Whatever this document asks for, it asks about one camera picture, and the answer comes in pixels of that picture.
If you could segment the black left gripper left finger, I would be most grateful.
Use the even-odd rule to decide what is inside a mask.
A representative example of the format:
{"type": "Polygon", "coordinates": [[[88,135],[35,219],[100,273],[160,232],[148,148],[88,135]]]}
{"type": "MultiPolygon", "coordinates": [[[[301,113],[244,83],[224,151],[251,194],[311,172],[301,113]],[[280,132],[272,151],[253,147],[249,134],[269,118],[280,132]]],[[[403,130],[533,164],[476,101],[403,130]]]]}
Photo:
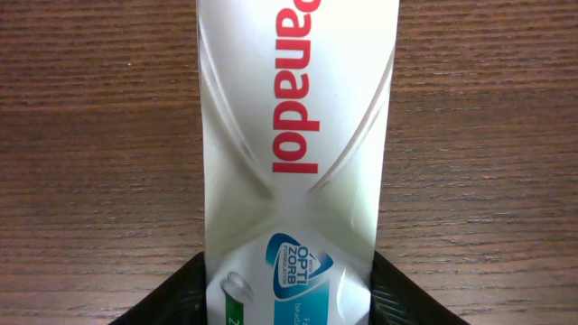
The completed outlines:
{"type": "Polygon", "coordinates": [[[110,325],[206,325],[206,273],[200,252],[110,325]]]}

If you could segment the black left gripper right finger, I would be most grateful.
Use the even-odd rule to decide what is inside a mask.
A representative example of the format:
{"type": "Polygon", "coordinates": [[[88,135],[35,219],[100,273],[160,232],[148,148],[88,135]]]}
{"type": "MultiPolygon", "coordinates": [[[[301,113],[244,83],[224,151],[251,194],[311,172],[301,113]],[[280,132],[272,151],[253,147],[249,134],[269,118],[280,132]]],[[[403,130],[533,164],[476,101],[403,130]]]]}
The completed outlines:
{"type": "Polygon", "coordinates": [[[370,325],[470,325],[414,283],[378,251],[370,276],[370,325]]]}

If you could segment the white green Panadol box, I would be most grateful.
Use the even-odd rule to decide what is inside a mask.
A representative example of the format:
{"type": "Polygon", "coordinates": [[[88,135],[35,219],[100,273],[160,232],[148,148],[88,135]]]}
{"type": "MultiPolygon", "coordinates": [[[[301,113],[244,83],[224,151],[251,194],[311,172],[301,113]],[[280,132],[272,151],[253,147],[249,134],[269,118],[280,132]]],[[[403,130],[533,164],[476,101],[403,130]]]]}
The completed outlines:
{"type": "Polygon", "coordinates": [[[211,324],[365,324],[399,4],[200,0],[211,324]]]}

